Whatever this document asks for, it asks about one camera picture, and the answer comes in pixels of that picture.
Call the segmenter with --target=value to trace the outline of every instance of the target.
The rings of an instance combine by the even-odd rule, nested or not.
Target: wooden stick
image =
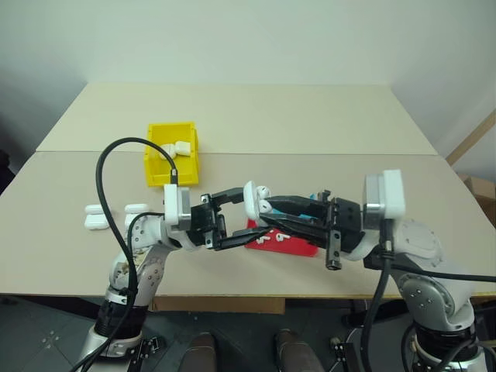
[[[472,131],[471,134],[468,135],[466,139],[462,141],[458,147],[453,150],[453,152],[448,155],[446,158],[446,161],[448,162],[449,165],[455,164],[458,159],[460,159],[470,148],[477,143],[478,140],[480,140],[484,134],[486,134],[489,129],[491,129],[494,126],[494,123],[496,122],[496,109],[493,110],[491,114],[481,123],[477,126],[476,129]]]

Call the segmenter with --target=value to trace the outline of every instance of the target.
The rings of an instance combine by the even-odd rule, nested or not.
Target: white object in bin
[[[276,240],[277,240],[278,242],[283,242],[283,241],[284,241],[284,239],[289,239],[289,238],[291,238],[289,235],[286,235],[286,234],[281,234],[280,232],[278,232],[278,233],[276,234]]]
[[[166,143],[165,145],[160,146],[162,149],[169,154],[171,158],[176,157],[176,146],[174,146],[173,143]],[[160,156],[160,159],[165,160],[165,156],[162,153],[158,153]]]
[[[189,157],[191,155],[191,144],[189,142],[177,141],[175,147],[178,155],[183,155],[185,157]]]
[[[149,211],[150,207],[148,204],[128,204],[124,207],[125,213],[133,213],[135,215]]]
[[[84,221],[84,227],[88,230],[102,230],[109,227],[109,221],[105,215],[87,215]]]
[[[103,208],[100,204],[90,204],[84,207],[84,213],[87,215],[103,215]]]

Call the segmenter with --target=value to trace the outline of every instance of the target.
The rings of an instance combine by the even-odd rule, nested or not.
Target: metal bracket
[[[361,372],[357,352],[352,343],[338,343],[334,346],[336,359],[343,364],[345,372]]]

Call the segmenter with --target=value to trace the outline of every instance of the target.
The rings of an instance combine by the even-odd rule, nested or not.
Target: shoe
[[[210,333],[195,337],[183,355],[178,372],[216,372],[215,339]]]
[[[325,372],[313,349],[296,332],[282,329],[274,338],[280,372]]]

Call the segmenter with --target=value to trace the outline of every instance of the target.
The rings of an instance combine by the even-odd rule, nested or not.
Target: red tray
[[[248,220],[246,225],[247,228],[257,227],[255,221],[251,219]],[[253,241],[245,245],[246,248],[252,250],[269,250],[270,252],[295,254],[297,256],[314,257],[317,254],[317,247],[308,244],[306,240],[300,238],[285,238],[282,242],[276,240],[276,235],[282,233],[278,229],[272,229],[265,236],[270,238],[269,240],[264,240],[262,243]]]

